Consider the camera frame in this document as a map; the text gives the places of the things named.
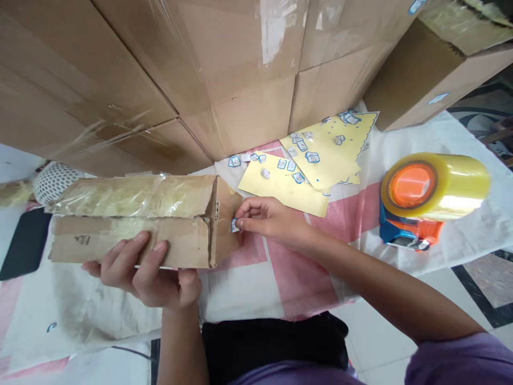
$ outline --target hand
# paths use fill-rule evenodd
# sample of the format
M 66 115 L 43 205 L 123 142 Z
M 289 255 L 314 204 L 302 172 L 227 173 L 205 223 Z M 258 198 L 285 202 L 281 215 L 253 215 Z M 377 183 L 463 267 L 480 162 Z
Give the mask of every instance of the hand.
M 166 241 L 156 243 L 153 250 L 135 268 L 139 252 L 150 235 L 142 231 L 130 241 L 121 240 L 102 259 L 102 264 L 86 262 L 82 268 L 100 278 L 106 286 L 132 293 L 149 307 L 162 307 L 172 311 L 197 305 L 201 294 L 201 281 L 195 269 L 160 269 L 166 254 Z
M 272 197 L 247 198 L 235 212 L 241 230 L 261 234 L 289 249 L 298 250 L 313 228 L 298 212 Z

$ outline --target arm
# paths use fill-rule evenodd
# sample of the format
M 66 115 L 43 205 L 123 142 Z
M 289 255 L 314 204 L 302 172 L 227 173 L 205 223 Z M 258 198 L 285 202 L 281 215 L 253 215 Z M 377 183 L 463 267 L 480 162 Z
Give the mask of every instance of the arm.
M 196 270 L 160 269 L 167 242 L 155 248 L 135 268 L 138 255 L 148 241 L 148 232 L 122 240 L 109 251 L 102 264 L 87 262 L 82 268 L 103 284 L 123 289 L 146 306 L 162 308 L 162 337 L 158 385 L 208 384 L 205 349 L 198 319 L 201 281 Z
M 341 278 L 417 344 L 484 332 L 463 310 L 429 285 L 298 221 L 291 209 L 274 198 L 246 199 L 235 217 L 240 218 L 240 229 L 260 233 L 295 249 Z

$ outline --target purple sleeve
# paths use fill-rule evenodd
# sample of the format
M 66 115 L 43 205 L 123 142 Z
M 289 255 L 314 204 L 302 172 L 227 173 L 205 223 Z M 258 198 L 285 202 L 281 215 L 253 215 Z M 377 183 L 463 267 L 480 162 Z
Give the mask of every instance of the purple sleeve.
M 513 352 L 488 333 L 424 342 L 411 357 L 406 385 L 512 384 Z

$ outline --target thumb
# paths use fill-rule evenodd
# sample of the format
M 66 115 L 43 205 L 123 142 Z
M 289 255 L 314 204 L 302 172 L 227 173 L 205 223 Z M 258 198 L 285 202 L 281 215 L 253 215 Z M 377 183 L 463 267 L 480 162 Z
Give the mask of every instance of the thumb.
M 180 304 L 190 305 L 201 294 L 201 279 L 196 269 L 178 271 L 178 283 L 180 285 Z
M 237 219 L 235 225 L 241 230 L 265 235 L 265 219 L 240 218 Z

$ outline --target fingernail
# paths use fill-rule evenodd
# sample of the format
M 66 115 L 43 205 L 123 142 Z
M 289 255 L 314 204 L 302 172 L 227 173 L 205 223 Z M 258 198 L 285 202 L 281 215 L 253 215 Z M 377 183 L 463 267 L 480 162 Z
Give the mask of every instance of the fingernail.
M 158 241 L 157 244 L 155 245 L 155 247 L 153 248 L 153 251 L 160 251 L 164 248 L 165 245 L 166 245 L 166 242 Z
M 119 241 L 119 242 L 116 244 L 116 246 L 114 246 L 114 247 L 112 248 L 112 251 L 114 251 L 114 252 L 120 252 L 120 251 L 123 249 L 123 247 L 125 247 L 125 244 L 126 244 L 126 241 L 125 241 L 125 240 L 121 240 L 121 241 Z
M 140 242 L 144 239 L 144 237 L 146 236 L 146 234 L 144 232 L 140 232 L 139 234 L 137 234 L 137 236 L 134 238 L 134 241 L 136 242 Z

